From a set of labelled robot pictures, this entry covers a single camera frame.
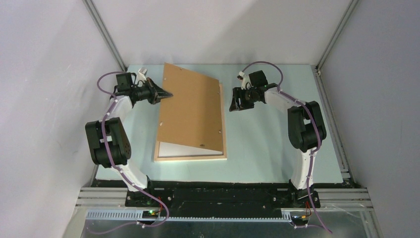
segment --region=cardboard panel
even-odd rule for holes
[[[219,81],[166,63],[162,87],[157,141],[223,151]]]

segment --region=wire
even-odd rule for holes
[[[250,63],[249,65],[247,65],[243,70],[242,70],[242,72],[245,72],[246,70],[247,70],[247,68],[249,68],[250,66],[252,66],[252,65],[254,65],[254,64],[256,64],[256,63],[265,63],[265,64],[269,64],[269,65],[271,65],[271,66],[273,66],[273,67],[275,67],[279,72],[280,72],[280,75],[281,75],[281,79],[280,79],[280,82],[278,83],[278,85],[277,85],[277,89],[280,91],[280,84],[283,82],[283,78],[284,78],[284,75],[283,75],[283,72],[281,71],[281,69],[278,67],[278,66],[276,66],[275,64],[273,64],[273,63],[270,63],[270,62],[267,62],[267,61],[255,61],[255,62],[252,62],[252,63]]]
[[[133,224],[141,224],[142,225],[142,227],[144,228],[144,227],[157,227],[157,226],[160,226],[160,225],[162,225],[163,223],[165,223],[166,221],[167,221],[167,219],[169,218],[169,209],[168,209],[168,207],[166,206],[166,204],[164,203],[164,202],[162,202],[160,199],[158,199],[158,198],[156,198],[156,197],[154,197],[154,196],[152,196],[151,194],[149,194],[149,193],[147,193],[147,192],[145,192],[145,191],[143,191],[143,189],[141,189],[140,187],[138,187],[135,183],[133,183],[132,181],[130,181],[130,179],[124,174],[124,171],[121,169],[121,168],[119,168],[119,167],[117,167],[116,165],[115,165],[115,163],[114,163],[114,159],[112,158],[112,154],[111,154],[111,150],[110,150],[110,148],[109,148],[109,144],[108,144],[108,140],[107,140],[107,136],[106,136],[106,131],[105,131],[105,121],[106,121],[106,119],[108,118],[108,116],[110,115],[110,112],[112,111],[112,109],[115,107],[115,105],[116,105],[116,103],[117,103],[117,98],[116,98],[116,96],[115,96],[115,94],[113,94],[113,93],[110,93],[110,92],[108,92],[108,91],[106,91],[106,90],[104,90],[104,89],[102,89],[101,87],[100,87],[100,85],[99,85],[99,82],[105,77],[105,76],[108,76],[108,75],[110,75],[110,74],[116,74],[116,73],[124,73],[124,72],[121,72],[121,71],[115,71],[115,72],[109,72],[109,73],[106,73],[106,74],[104,74],[104,75],[102,75],[99,79],[98,79],[98,81],[97,81],[97,83],[96,83],[96,85],[97,85],[97,87],[99,88],[99,90],[101,91],[101,92],[104,92],[104,93],[106,93],[106,94],[109,94],[109,95],[111,95],[112,97],[114,97],[114,101],[112,102],[112,104],[111,104],[111,106],[109,107],[109,109],[108,109],[108,111],[106,112],[106,114],[104,115],[104,118],[102,119],[102,122],[101,122],[101,128],[102,128],[102,137],[103,137],[103,139],[104,139],[104,144],[105,144],[105,149],[106,149],[106,153],[108,154],[108,158],[109,158],[109,162],[111,163],[111,166],[114,168],[114,169],[116,169],[118,172],[120,172],[121,173],[121,176],[122,176],[122,178],[128,183],[128,184],[131,184],[135,189],[137,189],[139,192],[141,192],[141,193],[143,193],[144,195],[146,195],[146,196],[148,196],[148,197],[150,197],[151,199],[154,199],[155,201],[157,201],[161,206],[163,206],[163,208],[165,208],[165,210],[166,210],[166,217],[161,221],[161,222],[159,222],[159,223],[157,223],[157,224],[155,224],[155,222],[157,221],[157,219],[155,220],[155,222],[153,222],[152,224],[150,224],[150,225],[148,225],[148,224],[144,224],[144,223],[141,223],[141,222],[139,222],[139,221],[136,221],[136,222],[127,222],[127,223],[124,223],[124,224],[122,224],[122,225],[120,225],[120,226],[118,226],[118,227],[115,227],[115,228],[112,228],[112,229],[110,229],[110,230],[108,230],[108,231],[104,231],[104,232],[95,232],[95,231],[92,231],[92,230],[90,230],[89,228],[87,228],[87,230],[90,232],[90,233],[92,233],[92,234],[96,234],[96,235],[103,235],[103,234],[107,234],[107,233],[110,233],[110,232],[113,232],[113,231],[115,231],[115,230],[117,230],[117,229],[119,229],[119,228],[121,228],[121,227],[124,227],[124,226],[127,226],[127,225],[133,225]]]

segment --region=aluminum frame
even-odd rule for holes
[[[365,228],[366,236],[368,238],[381,238],[381,233],[377,218],[373,209],[372,202],[368,190],[366,188],[318,188],[315,189],[319,194],[319,201],[321,207],[317,209],[320,213],[324,212],[359,212],[360,219]],[[125,207],[125,199],[127,188],[105,188],[105,187],[86,187],[80,190],[76,206],[73,214],[73,220],[77,222],[70,222],[76,224],[68,230],[74,234],[74,230],[80,231],[84,229],[86,220],[136,220],[133,213],[141,213],[148,211],[150,207]],[[109,212],[97,217],[89,217],[87,215],[91,212]],[[204,218],[184,218],[184,217],[170,217],[169,221],[200,221],[200,222],[288,222],[288,218],[293,213],[305,212],[304,208],[282,208],[285,219],[204,219]],[[126,216],[129,218],[115,218],[112,219],[113,213],[118,213],[119,217]]]

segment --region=wooden board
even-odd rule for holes
[[[223,92],[222,84],[219,85],[220,92]],[[160,141],[156,141],[154,161],[207,161],[207,160],[227,160],[227,149],[226,149],[226,127],[224,123],[224,100],[223,93],[220,94],[220,114],[222,122],[222,142],[223,142],[223,154],[213,156],[187,156],[187,157],[159,157],[159,144]]]
[[[223,150],[219,80],[166,63],[157,141]]]

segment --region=black bracket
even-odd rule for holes
[[[306,103],[305,106],[309,109],[312,117],[315,120],[316,128],[318,129],[321,141],[327,137],[324,120],[322,119],[321,108],[315,101]],[[306,152],[308,149],[317,147],[318,140],[314,127],[309,122],[305,124],[304,120],[309,120],[309,115],[305,109],[300,107],[291,107],[287,110],[287,123],[289,129],[289,140],[293,147]]]
[[[304,208],[306,202],[309,201],[308,190],[307,189],[296,189],[292,184],[291,180],[289,180],[289,188],[287,192],[289,194],[289,201],[292,202],[293,207]],[[321,203],[319,201],[318,192],[314,191],[314,185],[309,187],[310,196],[312,197],[312,201],[314,202],[315,208],[320,208]]]
[[[110,168],[111,163],[105,149],[101,123],[99,121],[88,122],[85,131],[93,163],[102,165],[104,168]],[[106,120],[105,132],[107,136],[111,136],[112,141],[109,141],[108,144],[114,163],[116,165],[126,165],[127,160],[131,157],[131,147],[120,118]]]

